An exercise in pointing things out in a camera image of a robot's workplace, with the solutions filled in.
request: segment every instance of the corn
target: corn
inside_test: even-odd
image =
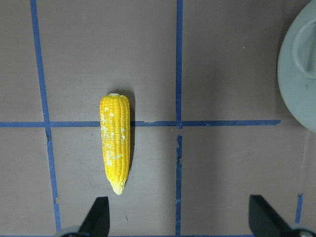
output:
[[[100,102],[101,141],[105,174],[113,191],[121,195],[128,177],[130,113],[128,98],[104,96]]]

